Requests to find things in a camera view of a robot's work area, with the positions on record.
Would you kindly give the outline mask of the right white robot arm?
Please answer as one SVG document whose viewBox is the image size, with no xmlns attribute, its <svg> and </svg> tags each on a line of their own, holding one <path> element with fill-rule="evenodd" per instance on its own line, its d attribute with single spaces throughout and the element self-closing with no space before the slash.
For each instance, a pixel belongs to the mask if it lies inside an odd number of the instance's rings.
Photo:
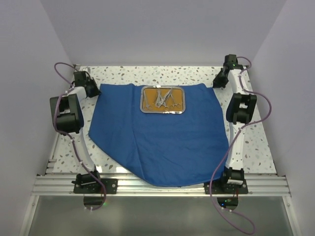
<svg viewBox="0 0 315 236">
<path fill-rule="evenodd" d="M 239 78 L 242 71 L 244 67 L 238 62 L 237 56 L 229 54 L 225 56 L 223 66 L 213 80 L 213 88 L 225 88 L 228 84 L 232 88 L 232 97 L 225 115 L 230 131 L 229 148 L 219 181 L 219 187 L 225 193 L 230 193 L 237 186 L 245 184 L 243 126 L 251 122 L 257 102 L 257 96 L 247 92 L 244 79 Z"/>
</svg>

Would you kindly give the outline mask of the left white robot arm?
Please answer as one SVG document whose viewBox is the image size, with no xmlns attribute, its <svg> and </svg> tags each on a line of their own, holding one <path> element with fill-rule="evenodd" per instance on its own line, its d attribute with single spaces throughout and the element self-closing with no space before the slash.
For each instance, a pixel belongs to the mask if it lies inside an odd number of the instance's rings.
<svg viewBox="0 0 315 236">
<path fill-rule="evenodd" d="M 74 82 L 64 94 L 50 98 L 53 127 L 56 132 L 69 137 L 69 143 L 78 166 L 76 188 L 88 189 L 97 193 L 102 188 L 102 180 L 96 170 L 94 161 L 88 153 L 83 128 L 84 116 L 80 103 L 86 98 L 100 95 L 95 80 L 86 71 L 74 73 Z"/>
</svg>

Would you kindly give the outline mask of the blue surgical drape cloth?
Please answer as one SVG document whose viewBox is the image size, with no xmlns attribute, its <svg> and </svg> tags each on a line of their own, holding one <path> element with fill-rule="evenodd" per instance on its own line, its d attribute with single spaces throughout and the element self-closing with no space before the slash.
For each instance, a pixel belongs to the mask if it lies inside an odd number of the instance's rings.
<svg viewBox="0 0 315 236">
<path fill-rule="evenodd" d="M 172 115 L 141 112 L 141 89 L 102 84 L 90 139 L 152 185 L 179 187 L 218 179 L 228 138 L 214 90 L 204 84 L 185 86 L 186 110 Z"/>
</svg>

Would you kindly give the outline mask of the steel tray with orange mat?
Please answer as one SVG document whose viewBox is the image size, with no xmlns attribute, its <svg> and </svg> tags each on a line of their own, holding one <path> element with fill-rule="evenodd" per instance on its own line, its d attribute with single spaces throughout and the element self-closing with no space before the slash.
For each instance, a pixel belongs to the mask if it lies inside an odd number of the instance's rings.
<svg viewBox="0 0 315 236">
<path fill-rule="evenodd" d="M 157 88 L 162 90 L 162 95 L 167 94 L 167 92 L 173 88 L 172 91 L 172 104 L 173 107 L 169 111 L 164 110 L 164 106 L 157 108 L 155 106 L 155 101 L 157 98 Z M 146 93 L 149 104 L 152 106 L 151 110 L 145 111 L 143 108 L 145 106 L 144 95 Z M 182 114 L 186 110 L 185 92 L 181 87 L 178 86 L 144 86 L 141 89 L 140 97 L 140 110 L 145 114 Z"/>
</svg>

